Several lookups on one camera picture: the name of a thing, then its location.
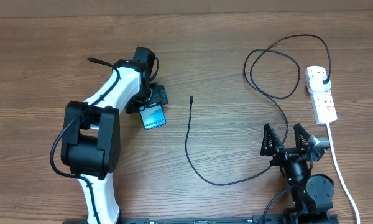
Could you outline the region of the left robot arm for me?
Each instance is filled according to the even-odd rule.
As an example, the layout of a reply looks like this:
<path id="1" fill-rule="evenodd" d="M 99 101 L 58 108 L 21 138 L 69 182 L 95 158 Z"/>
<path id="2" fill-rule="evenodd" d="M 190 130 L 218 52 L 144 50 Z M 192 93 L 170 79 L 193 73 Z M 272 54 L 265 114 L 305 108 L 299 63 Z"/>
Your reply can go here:
<path id="1" fill-rule="evenodd" d="M 111 68 L 107 82 L 85 101 L 65 108 L 63 129 L 53 146 L 61 147 L 61 162 L 77 179 L 88 208 L 84 223 L 120 223 L 121 209 L 114 196 L 113 172 L 121 154 L 120 114 L 140 114 L 144 129 L 166 124 L 163 85 L 154 82 L 159 60 L 149 48 L 137 47 L 130 60 L 90 62 Z"/>

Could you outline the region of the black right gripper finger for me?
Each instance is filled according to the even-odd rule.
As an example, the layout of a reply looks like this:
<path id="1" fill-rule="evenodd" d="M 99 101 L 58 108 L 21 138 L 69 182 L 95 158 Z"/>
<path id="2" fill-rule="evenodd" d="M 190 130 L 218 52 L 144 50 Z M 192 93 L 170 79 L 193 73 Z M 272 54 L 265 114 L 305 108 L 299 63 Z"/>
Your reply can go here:
<path id="1" fill-rule="evenodd" d="M 269 123 L 264 125 L 261 156 L 273 156 L 283 150 L 283 143 Z"/>
<path id="2" fill-rule="evenodd" d="M 293 126 L 295 133 L 295 143 L 297 149 L 303 149 L 308 145 L 308 140 L 311 138 L 309 134 L 300 123 L 297 123 Z"/>

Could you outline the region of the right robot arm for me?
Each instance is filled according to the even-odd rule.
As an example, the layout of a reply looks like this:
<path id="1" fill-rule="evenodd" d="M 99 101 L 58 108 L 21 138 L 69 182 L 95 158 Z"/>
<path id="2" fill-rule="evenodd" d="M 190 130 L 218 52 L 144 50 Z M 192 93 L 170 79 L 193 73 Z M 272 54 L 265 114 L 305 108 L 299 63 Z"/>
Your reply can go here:
<path id="1" fill-rule="evenodd" d="M 327 175 L 311 173 L 313 164 L 329 149 L 329 139 L 309 134 L 299 123 L 293 130 L 295 147 L 286 148 L 274 129 L 269 124 L 264 126 L 260 154 L 272 156 L 270 166 L 283 170 L 288 188 L 275 196 L 263 214 L 253 220 L 258 223 L 338 223 L 338 217 L 329 213 L 333 207 L 334 181 Z M 293 207 L 286 208 L 281 214 L 269 215 L 271 205 L 288 192 L 292 195 Z"/>

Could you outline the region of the blue Galaxy smartphone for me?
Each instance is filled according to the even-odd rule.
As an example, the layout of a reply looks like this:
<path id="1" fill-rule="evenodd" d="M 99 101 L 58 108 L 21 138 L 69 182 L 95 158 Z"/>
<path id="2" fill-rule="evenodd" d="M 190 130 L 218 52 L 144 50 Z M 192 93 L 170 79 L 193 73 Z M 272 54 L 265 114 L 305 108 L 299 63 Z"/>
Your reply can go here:
<path id="1" fill-rule="evenodd" d="M 140 116 L 146 130 L 157 128 L 167 123 L 161 105 L 141 110 Z"/>

